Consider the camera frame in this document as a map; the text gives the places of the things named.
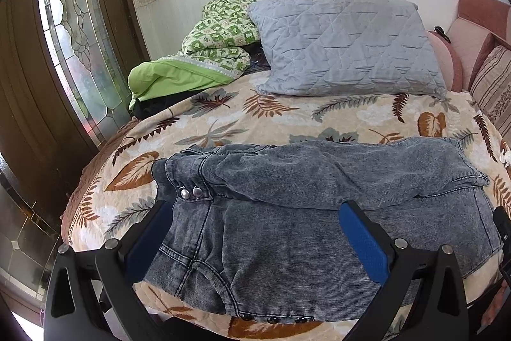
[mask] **black button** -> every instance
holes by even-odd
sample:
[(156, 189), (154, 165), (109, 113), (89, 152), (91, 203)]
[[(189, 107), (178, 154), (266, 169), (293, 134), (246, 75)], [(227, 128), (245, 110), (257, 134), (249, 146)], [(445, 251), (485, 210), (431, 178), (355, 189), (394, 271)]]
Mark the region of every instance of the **black button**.
[(278, 324), (280, 322), (280, 318), (278, 316), (271, 316), (267, 319), (268, 324)]

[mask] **bedspread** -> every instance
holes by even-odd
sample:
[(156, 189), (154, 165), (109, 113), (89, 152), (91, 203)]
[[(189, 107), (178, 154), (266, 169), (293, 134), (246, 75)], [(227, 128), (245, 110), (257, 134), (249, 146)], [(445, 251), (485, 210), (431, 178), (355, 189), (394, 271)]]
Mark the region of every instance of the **bedspread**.
[[(482, 115), (471, 96), (449, 92), (446, 99), (429, 96), (285, 97), (262, 96), (255, 87), (269, 72), (251, 74), (228, 86), (207, 90), (146, 119), (134, 128), (91, 183), (77, 209), (68, 238), (75, 251), (100, 247), (120, 238), (153, 204), (156, 185), (151, 166), (192, 144), (210, 147), (229, 143), (282, 145), (304, 140), (391, 143), (410, 136), (453, 137), (461, 141), (471, 163), (491, 179), (485, 192), (493, 206), (511, 211), (511, 181), (502, 161), (511, 152)], [(494, 282), (495, 255), (464, 280), (467, 300)], [(142, 302), (156, 310), (195, 322), (239, 339), (293, 341), (342, 339), (354, 324), (308, 322), (270, 325), (192, 309), (147, 283), (135, 285)], [(402, 308), (390, 331), (400, 328)]]

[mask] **gray denim jeans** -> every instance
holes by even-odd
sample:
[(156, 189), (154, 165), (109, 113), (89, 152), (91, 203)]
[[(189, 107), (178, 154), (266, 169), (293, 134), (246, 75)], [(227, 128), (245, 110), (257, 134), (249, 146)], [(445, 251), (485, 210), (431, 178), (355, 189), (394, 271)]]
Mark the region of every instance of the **gray denim jeans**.
[(501, 247), (482, 188), (489, 179), (453, 139), (193, 146), (152, 172), (174, 221), (145, 280), (215, 314), (359, 318), (379, 285), (339, 226), (346, 200), (391, 238), (435, 251), (450, 244), (463, 275)]

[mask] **decorative glass pane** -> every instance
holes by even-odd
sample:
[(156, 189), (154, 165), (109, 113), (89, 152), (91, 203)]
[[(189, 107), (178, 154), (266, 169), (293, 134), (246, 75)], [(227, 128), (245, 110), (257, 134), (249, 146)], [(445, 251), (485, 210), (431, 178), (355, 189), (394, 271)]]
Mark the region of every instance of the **decorative glass pane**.
[(85, 131), (100, 147), (130, 120), (122, 76), (98, 0), (43, 0), (45, 38), (55, 69)]

